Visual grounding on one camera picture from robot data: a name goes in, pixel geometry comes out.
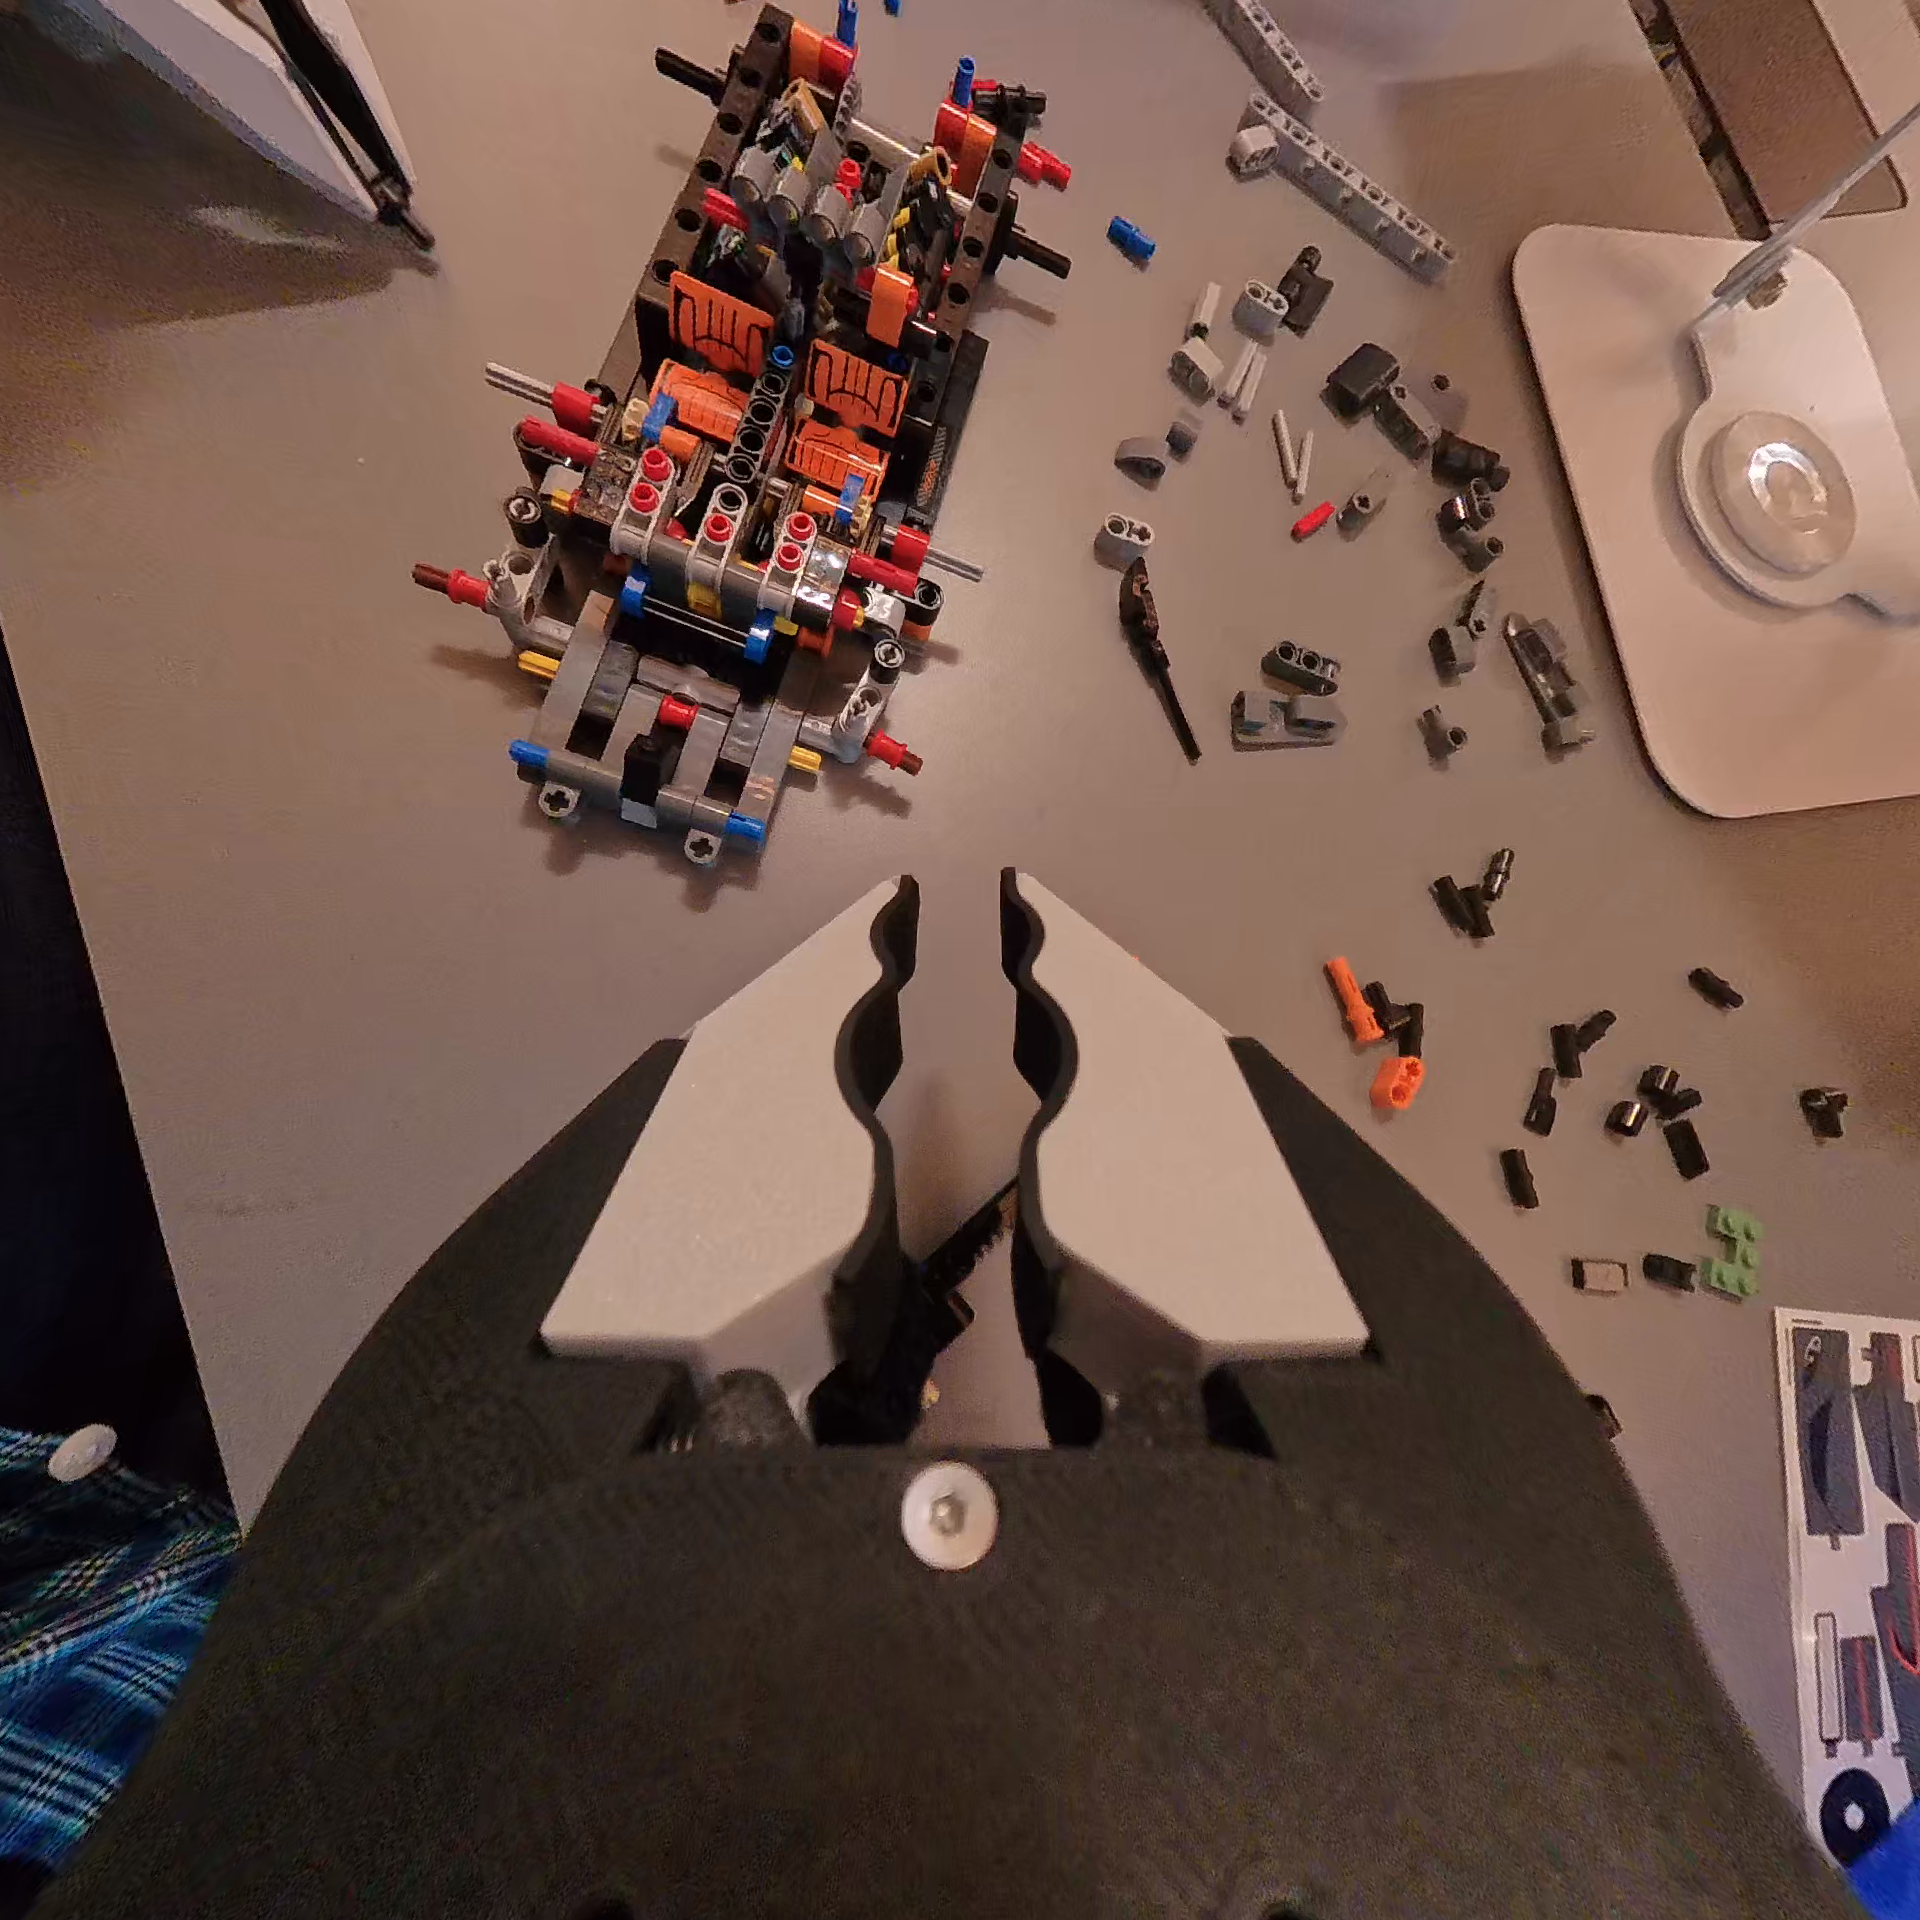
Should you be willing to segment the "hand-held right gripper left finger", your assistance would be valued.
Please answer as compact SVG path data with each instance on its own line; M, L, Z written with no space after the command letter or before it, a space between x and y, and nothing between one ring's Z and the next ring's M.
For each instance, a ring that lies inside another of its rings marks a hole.
M875 1377L904 1296L880 1104L918 926L918 881L880 881L683 1035L547 1309L550 1353L763 1374L792 1409Z

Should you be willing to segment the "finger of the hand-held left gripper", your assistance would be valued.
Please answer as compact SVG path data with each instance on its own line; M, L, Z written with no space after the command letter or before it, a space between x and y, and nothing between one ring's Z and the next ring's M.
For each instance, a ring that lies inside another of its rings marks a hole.
M415 191L398 199L372 177L306 77L306 1L78 1L67 11L335 207L404 232L420 251L437 246Z
M306 77L367 161L372 177L394 196L411 199L415 166L348 1L306 1Z

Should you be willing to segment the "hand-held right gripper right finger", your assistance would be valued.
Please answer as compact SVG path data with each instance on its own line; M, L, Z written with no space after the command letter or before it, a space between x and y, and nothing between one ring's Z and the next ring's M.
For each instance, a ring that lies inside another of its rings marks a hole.
M1228 1029L1030 872L998 872L1014 1068L1038 1100L1012 1285L1046 1423L1155 1380L1350 1360L1368 1328Z

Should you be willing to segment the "black lego gear rack assembly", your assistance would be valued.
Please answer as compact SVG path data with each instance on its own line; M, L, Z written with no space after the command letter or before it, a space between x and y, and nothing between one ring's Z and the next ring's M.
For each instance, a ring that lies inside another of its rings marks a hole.
M1020 1183L1010 1179L954 1227L931 1254L908 1265L899 1372L902 1389L910 1389L911 1413L924 1413L936 1401L933 1369L971 1329L975 1309L967 1287L988 1254L1010 1236L1016 1205Z

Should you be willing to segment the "partly built lego car chassis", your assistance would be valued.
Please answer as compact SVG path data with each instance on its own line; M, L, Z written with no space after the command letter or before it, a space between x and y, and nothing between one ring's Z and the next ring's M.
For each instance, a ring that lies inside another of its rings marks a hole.
M590 809L712 868L758 854L788 776L918 776L895 687L943 611L933 531L1038 139L971 112L962 59L924 134L880 128L858 6L763 5L719 67L658 47L711 108L598 374L490 365L527 403L512 542L415 582L490 614L542 702L510 745L532 809Z

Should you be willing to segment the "dark grey lego panel piece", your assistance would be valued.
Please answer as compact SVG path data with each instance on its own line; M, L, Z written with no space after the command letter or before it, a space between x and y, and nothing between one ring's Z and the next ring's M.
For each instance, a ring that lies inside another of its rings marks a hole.
M1334 745L1347 731L1347 715L1331 694L1270 687L1243 687L1230 707L1236 752L1277 752Z

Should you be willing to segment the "scattered small black lego pieces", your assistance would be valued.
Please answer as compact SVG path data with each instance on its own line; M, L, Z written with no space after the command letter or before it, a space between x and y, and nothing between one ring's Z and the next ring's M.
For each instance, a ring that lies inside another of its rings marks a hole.
M1458 881L1452 875L1430 879L1429 894L1452 931L1474 944L1488 941L1494 934L1494 905L1508 888L1516 849L1496 847L1488 854L1482 872L1470 881ZM1379 1019L1384 1029L1383 1039L1373 1047L1383 1059L1416 1052L1423 1059L1427 1011L1419 1001L1395 998L1380 981L1358 977ZM1584 1075L1587 1055L1614 1030L1619 1016L1608 1008L1598 1008L1584 1019L1549 1023L1549 1060L1535 1069L1527 1093L1520 1127L1533 1141L1548 1141L1558 1112L1558 1091L1573 1085ZM1668 1152L1676 1173L1685 1182L1702 1179L1712 1169L1704 1143L1696 1129L1696 1111L1702 1095L1687 1081L1680 1069L1667 1062L1650 1062L1642 1069L1629 1095L1620 1096L1602 1117L1602 1131L1612 1141L1635 1141L1646 1134L1658 1134ZM1794 1096L1807 1131L1814 1141L1843 1141L1846 1112L1854 1104L1846 1088L1810 1085ZM1639 1261L1646 1281L1694 1292L1702 1289L1696 1281L1696 1265L1700 1259L1682 1259L1678 1254L1643 1254Z

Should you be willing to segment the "black lego lever with axle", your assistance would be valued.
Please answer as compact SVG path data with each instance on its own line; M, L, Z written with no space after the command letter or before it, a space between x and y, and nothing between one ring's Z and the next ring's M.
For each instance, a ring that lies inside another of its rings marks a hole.
M1131 558L1120 572L1117 620L1120 633L1125 635L1143 679L1156 692L1187 760L1198 763L1202 759L1202 750L1179 702L1178 687L1173 685L1167 652L1162 637L1159 605L1143 555Z

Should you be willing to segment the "grey lego connector assembly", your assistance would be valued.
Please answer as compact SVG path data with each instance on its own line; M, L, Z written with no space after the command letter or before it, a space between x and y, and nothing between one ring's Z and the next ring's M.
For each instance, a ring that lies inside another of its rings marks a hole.
M1503 617L1503 647L1541 717L1542 752L1558 760L1594 741L1587 696L1567 665L1567 644L1549 620Z

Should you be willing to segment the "lego sticker sheet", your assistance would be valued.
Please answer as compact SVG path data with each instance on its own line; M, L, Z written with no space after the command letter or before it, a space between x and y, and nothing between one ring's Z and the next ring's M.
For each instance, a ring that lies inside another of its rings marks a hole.
M1918 1325L1778 1308L1797 1777L1851 1870L1918 1791Z

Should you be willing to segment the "scattered grey lego pieces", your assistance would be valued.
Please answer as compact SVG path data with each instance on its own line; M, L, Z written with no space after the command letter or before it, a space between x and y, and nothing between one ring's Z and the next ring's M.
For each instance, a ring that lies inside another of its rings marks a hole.
M1323 312L1333 280L1322 271L1323 255L1306 246L1286 265L1279 280L1247 279L1232 303L1230 329L1236 357L1223 361L1215 349L1223 287L1210 280L1194 302L1183 336L1167 358L1174 388L1196 403L1221 405L1232 420L1245 422L1259 397L1270 345L1283 333L1302 339ZM1468 416L1466 391L1452 373L1410 374L1402 358L1379 343L1359 343L1326 376L1322 399L1344 425L1373 422L1396 459L1421 468L1443 488L1435 508L1435 533L1470 573L1458 611L1430 637L1430 659L1444 683L1466 679L1482 643L1494 625L1496 600L1484 573L1500 561L1503 542L1494 534L1500 493L1508 487L1510 468L1503 454L1463 431ZM1286 497L1302 515L1326 497L1310 497L1314 431L1291 429L1283 408L1269 419L1269 431L1279 459ZM1334 531L1354 542L1380 516L1402 470L1384 467L1363 478L1338 504ZM1120 572L1155 542L1152 527L1128 511L1114 511L1094 527L1094 559ZM1291 692L1263 671L1259 687Z

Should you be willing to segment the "dark trousers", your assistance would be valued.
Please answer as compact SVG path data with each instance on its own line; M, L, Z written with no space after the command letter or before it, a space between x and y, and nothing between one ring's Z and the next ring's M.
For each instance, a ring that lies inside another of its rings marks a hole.
M144 1477L229 1499L39 759L2 660L2 1414L106 1423Z

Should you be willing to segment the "blue plaid shirt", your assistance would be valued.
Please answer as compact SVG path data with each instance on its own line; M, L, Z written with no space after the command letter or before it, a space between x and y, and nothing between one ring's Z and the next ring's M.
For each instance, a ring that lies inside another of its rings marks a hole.
M243 1532L112 1429L2 1429L2 1913L26 1916L152 1744Z

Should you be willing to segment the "white desk stand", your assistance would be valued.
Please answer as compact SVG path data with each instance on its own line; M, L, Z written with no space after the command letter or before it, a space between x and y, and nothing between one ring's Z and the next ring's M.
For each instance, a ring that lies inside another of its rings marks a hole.
M1653 773L1724 820L1910 800L1918 500L1856 302L1800 240L1548 223L1510 286Z

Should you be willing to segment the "tan side table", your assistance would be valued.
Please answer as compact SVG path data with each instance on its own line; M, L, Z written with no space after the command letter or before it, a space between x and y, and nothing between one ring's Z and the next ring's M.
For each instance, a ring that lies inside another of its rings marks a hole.
M1916 104L1916 1L1631 1L1732 229L1759 243Z

